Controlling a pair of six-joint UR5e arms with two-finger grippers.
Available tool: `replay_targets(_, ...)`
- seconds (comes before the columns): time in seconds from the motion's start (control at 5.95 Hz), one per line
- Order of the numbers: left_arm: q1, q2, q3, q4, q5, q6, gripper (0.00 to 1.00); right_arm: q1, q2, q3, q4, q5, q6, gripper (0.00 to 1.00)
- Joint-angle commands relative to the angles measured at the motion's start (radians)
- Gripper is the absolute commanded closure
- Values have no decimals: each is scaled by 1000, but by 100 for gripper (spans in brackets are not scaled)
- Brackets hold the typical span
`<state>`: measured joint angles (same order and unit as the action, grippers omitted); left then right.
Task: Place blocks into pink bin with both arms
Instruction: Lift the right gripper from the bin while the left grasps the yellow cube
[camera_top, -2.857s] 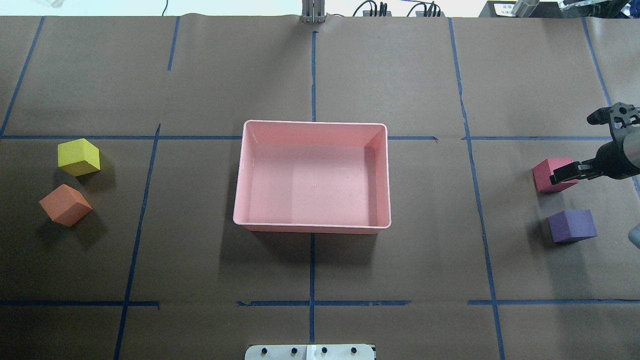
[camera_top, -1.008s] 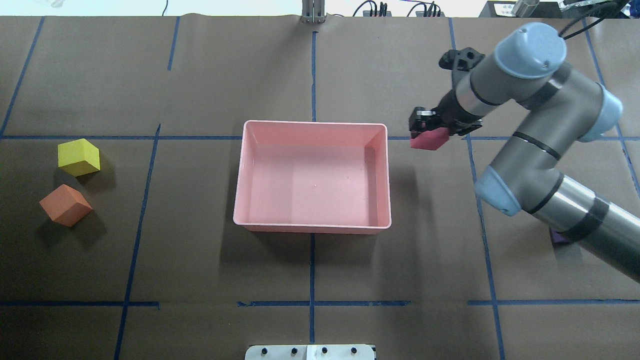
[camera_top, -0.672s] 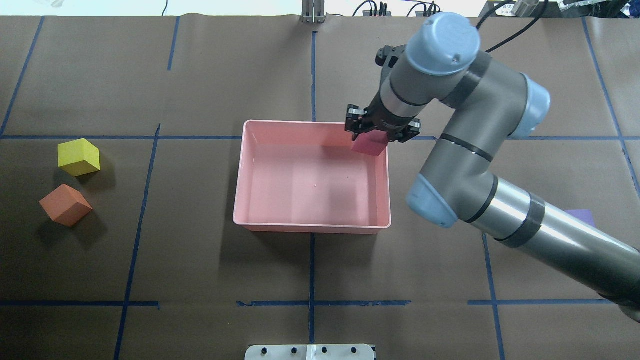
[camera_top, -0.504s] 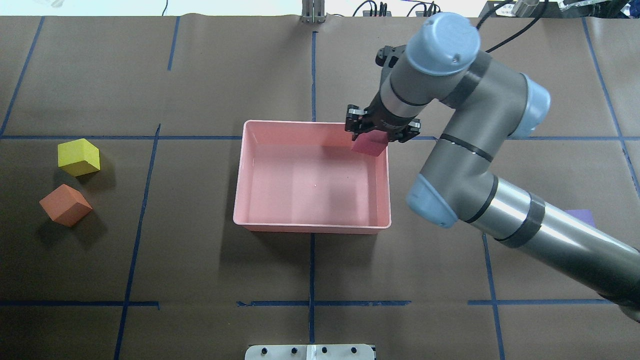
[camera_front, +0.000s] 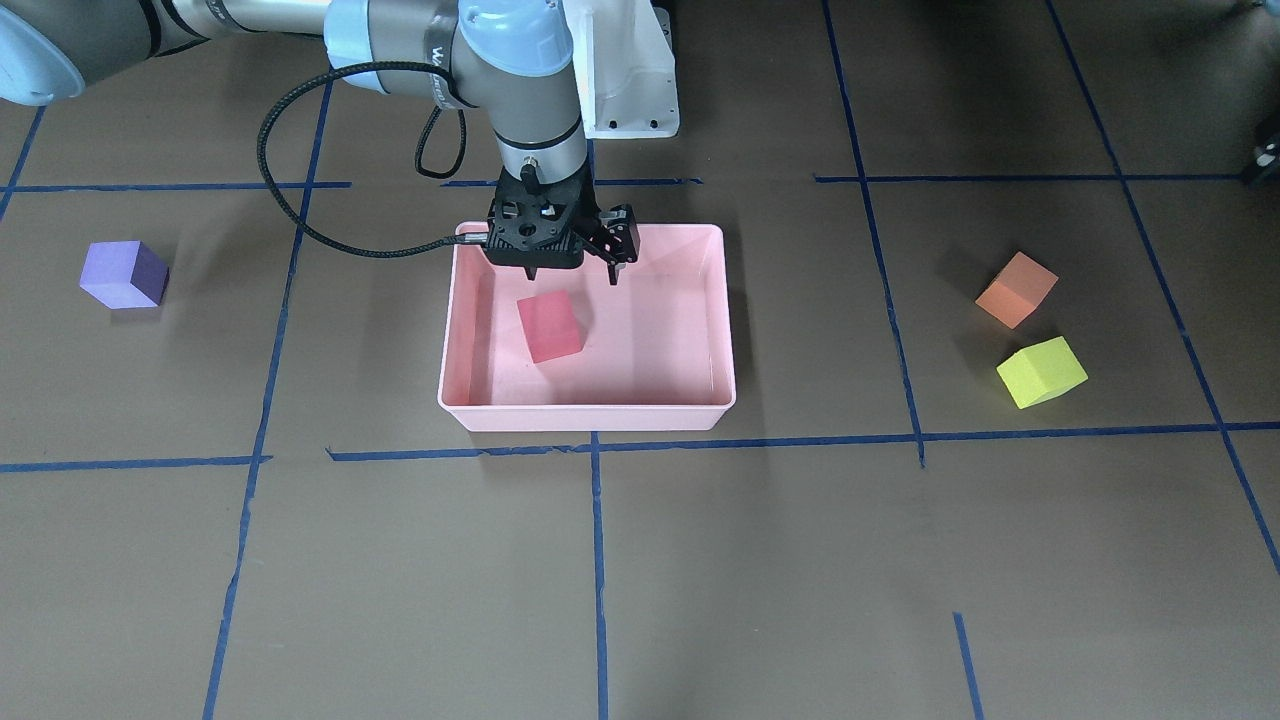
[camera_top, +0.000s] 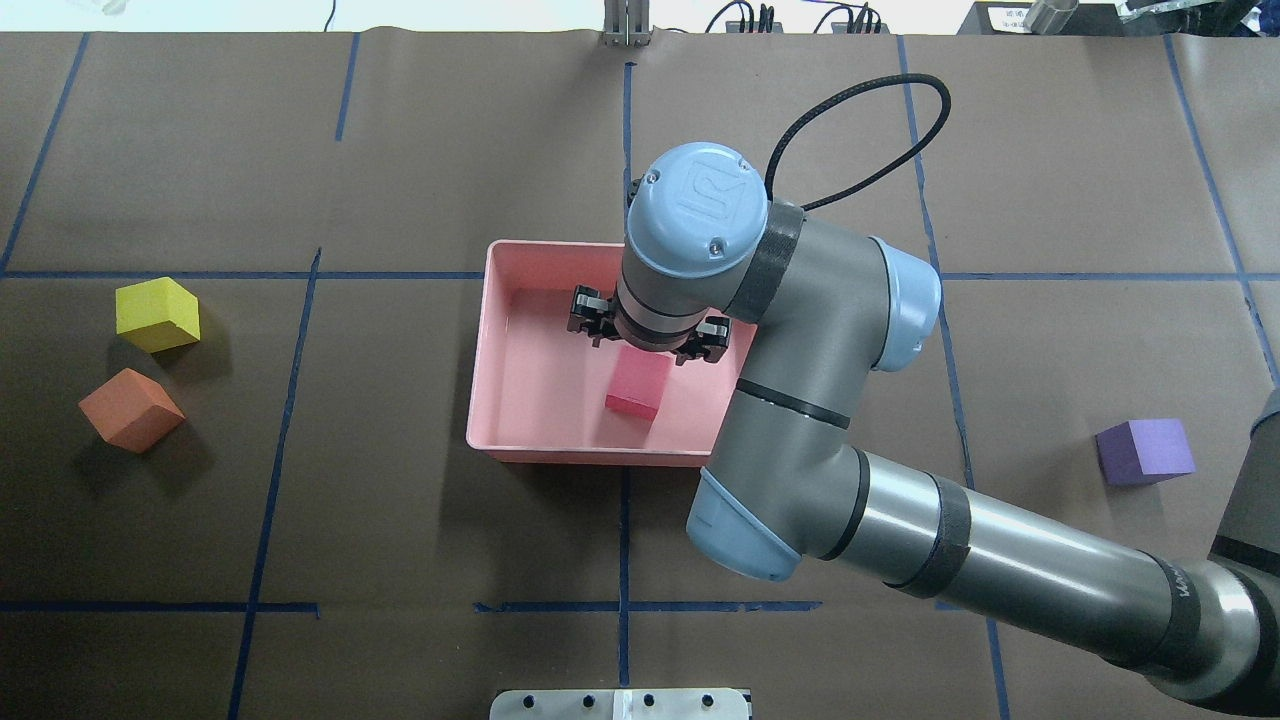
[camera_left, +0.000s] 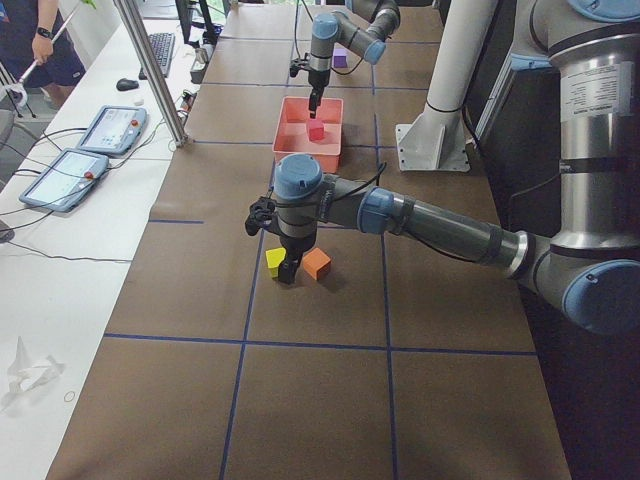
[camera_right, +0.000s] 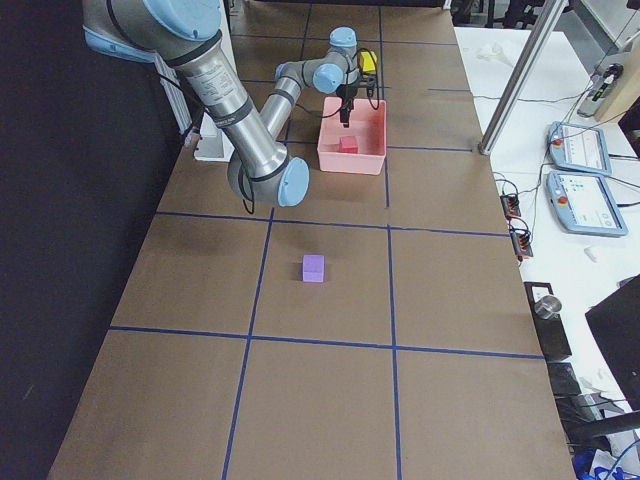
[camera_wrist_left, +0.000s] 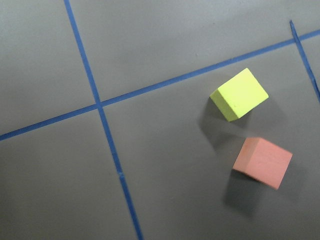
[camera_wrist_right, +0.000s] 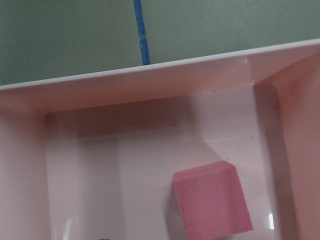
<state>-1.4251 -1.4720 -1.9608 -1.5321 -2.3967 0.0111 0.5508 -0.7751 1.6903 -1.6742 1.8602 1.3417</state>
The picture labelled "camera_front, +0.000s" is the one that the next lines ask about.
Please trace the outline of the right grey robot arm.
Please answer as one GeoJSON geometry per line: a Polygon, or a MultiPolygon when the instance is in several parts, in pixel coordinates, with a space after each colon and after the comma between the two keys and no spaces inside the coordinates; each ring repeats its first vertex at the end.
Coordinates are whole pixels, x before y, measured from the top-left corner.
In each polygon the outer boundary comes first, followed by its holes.
{"type": "Polygon", "coordinates": [[[594,256],[612,284],[637,260],[631,206],[596,204],[573,40],[558,1],[5,1],[1,18],[3,97],[27,106],[77,97],[142,61],[232,35],[321,38],[328,70],[268,110],[255,156],[283,213],[330,249],[392,259],[475,245],[492,265],[529,279],[594,256]],[[292,104],[338,79],[425,97],[439,113],[486,113],[502,169],[484,231],[390,251],[342,243],[306,223],[270,170],[268,142],[292,104]]]}

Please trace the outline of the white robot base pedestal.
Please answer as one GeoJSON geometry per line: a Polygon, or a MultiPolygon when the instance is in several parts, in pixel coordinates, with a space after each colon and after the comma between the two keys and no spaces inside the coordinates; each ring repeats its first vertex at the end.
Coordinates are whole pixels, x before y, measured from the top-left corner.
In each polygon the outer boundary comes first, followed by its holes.
{"type": "Polygon", "coordinates": [[[669,10],[654,1],[563,5],[586,137],[675,137],[681,114],[669,10]]]}

